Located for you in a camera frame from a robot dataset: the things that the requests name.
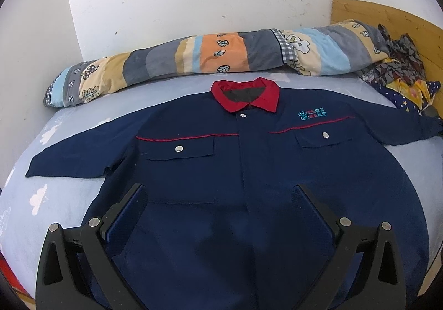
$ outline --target pocket flap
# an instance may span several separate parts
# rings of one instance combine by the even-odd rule
[[[140,140],[140,156],[148,160],[173,160],[213,154],[214,136],[182,140]]]
[[[355,137],[355,133],[355,120],[346,119],[298,129],[295,131],[295,137],[301,147],[317,148],[351,140]]]

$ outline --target patterned fabric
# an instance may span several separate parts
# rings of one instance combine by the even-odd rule
[[[297,56],[287,64],[301,75],[338,75],[388,57],[386,41],[372,26],[346,20],[331,26],[285,30]]]
[[[286,38],[282,34],[280,30],[277,29],[271,29],[271,31],[274,33],[275,38],[277,39],[280,48],[281,48],[281,57],[284,63],[288,63],[291,60],[297,61],[298,56],[295,52],[294,47],[286,41]]]
[[[387,57],[382,34],[354,20],[297,32],[191,36],[72,66],[51,84],[45,105],[75,106],[137,83],[186,74],[261,71],[287,64],[303,75],[336,75]]]
[[[397,79],[377,90],[398,109],[421,114],[432,104],[440,87],[439,81],[417,80],[413,86],[408,86],[402,80]]]
[[[423,61],[408,34],[392,40],[386,27],[380,24],[378,30],[390,57],[358,71],[358,76],[397,108],[421,114],[432,105],[440,82],[426,82]]]

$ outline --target wooden headboard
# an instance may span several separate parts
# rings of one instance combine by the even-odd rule
[[[356,19],[377,27],[383,24],[393,39],[408,33],[424,63],[426,79],[443,84],[443,30],[408,12],[358,0],[333,0],[331,23]],[[434,107],[443,117],[443,90],[434,100]]]

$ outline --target bed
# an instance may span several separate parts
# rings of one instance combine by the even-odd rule
[[[442,31],[422,19],[402,12],[394,14],[399,10],[380,6],[334,0],[332,22],[358,18],[375,26],[382,22],[393,36],[409,32],[424,58],[429,79],[442,81],[442,51],[429,39],[432,37],[429,34],[440,36]],[[277,68],[259,73],[206,74],[158,80],[102,96],[85,106],[61,109],[23,152],[0,198],[0,250],[29,294],[35,296],[38,260],[48,226],[54,222],[63,228],[79,226],[104,180],[25,178],[36,154],[67,137],[125,114],[181,96],[207,92],[216,80],[251,81],[259,76],[271,79],[283,88],[327,89],[394,107],[356,75],[309,77],[287,68]],[[437,94],[434,105],[443,114],[441,95]],[[443,139],[433,137],[402,146],[387,146],[387,149],[408,174],[424,209],[431,266],[443,242]]]

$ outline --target navy blue work jacket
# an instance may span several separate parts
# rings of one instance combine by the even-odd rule
[[[391,223],[410,302],[428,264],[426,221],[413,184],[383,144],[442,129],[441,120],[331,91],[280,89],[263,78],[217,81],[211,92],[46,148],[27,176],[106,175],[84,223],[134,183],[146,187],[149,203],[112,259],[150,310],[295,306],[334,253],[331,231],[297,184],[338,217]]]

